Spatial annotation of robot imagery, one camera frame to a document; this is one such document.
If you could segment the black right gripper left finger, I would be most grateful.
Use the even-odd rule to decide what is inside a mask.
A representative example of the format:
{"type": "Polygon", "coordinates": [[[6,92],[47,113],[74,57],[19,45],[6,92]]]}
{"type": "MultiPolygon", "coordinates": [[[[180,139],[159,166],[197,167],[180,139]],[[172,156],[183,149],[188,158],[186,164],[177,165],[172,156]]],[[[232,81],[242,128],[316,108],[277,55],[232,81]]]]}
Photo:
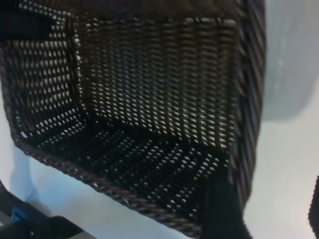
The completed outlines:
{"type": "Polygon", "coordinates": [[[250,233],[227,178],[214,178],[204,197],[203,239],[249,239],[250,233]]]}

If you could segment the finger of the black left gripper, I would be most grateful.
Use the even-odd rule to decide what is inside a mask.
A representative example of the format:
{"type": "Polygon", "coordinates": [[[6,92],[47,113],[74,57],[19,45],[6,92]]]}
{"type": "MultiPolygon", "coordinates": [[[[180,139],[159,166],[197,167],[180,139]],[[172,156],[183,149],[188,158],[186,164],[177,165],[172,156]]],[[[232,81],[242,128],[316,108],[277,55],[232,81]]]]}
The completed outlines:
{"type": "Polygon", "coordinates": [[[47,40],[54,20],[47,16],[3,11],[0,13],[0,40],[47,40]]]}

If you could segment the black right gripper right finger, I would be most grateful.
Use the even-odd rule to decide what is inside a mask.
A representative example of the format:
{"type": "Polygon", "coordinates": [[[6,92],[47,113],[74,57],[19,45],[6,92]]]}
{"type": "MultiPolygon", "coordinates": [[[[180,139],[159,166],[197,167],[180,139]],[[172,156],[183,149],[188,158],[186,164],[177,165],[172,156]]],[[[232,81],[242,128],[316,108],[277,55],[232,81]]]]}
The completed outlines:
{"type": "Polygon", "coordinates": [[[310,227],[314,233],[319,233],[319,177],[316,179],[315,189],[308,213],[310,227]]]}

